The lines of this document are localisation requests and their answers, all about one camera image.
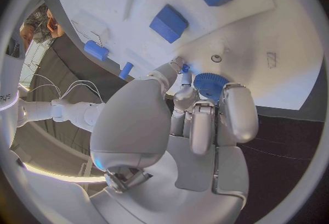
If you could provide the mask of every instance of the blue cylinder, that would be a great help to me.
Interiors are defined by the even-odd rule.
[[[121,70],[119,77],[122,78],[123,80],[125,80],[129,74],[129,72],[133,68],[133,66],[134,65],[132,63],[127,62],[126,65],[124,66],[123,70]]]
[[[84,51],[86,51],[93,57],[99,59],[100,61],[106,60],[107,56],[109,55],[109,51],[105,47],[99,46],[93,40],[89,40],[84,45]]]

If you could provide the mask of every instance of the person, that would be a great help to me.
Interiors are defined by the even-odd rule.
[[[48,23],[54,22],[53,29],[50,30]],[[27,51],[32,40],[36,43],[43,43],[51,38],[57,38],[64,34],[63,29],[53,18],[52,12],[43,4],[37,8],[24,22],[24,27],[20,31],[23,39],[25,51]]]

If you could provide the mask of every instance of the blue gear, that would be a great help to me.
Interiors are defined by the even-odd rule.
[[[199,90],[199,93],[215,101],[219,101],[223,87],[227,83],[229,83],[229,80],[212,73],[202,73],[197,75],[194,79],[194,87]]]

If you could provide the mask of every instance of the hole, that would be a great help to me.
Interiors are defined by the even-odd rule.
[[[215,63],[221,62],[222,58],[219,55],[212,55],[211,60]]]

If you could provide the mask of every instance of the white robot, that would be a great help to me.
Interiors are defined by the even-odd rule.
[[[188,64],[177,57],[131,81],[106,104],[25,102],[18,91],[24,45],[16,25],[28,2],[12,0],[0,22],[0,164],[34,216],[43,223],[234,223],[249,187],[236,143],[252,140],[258,131],[249,89],[226,83],[218,102],[200,100],[191,72],[184,71],[171,116],[164,96]],[[329,30],[321,20],[322,29]],[[70,120],[92,132],[90,153],[108,187],[88,197],[74,183],[18,165],[9,150],[16,128],[43,119]],[[305,202],[327,165],[328,143],[325,129],[311,169],[260,223],[283,223]]]

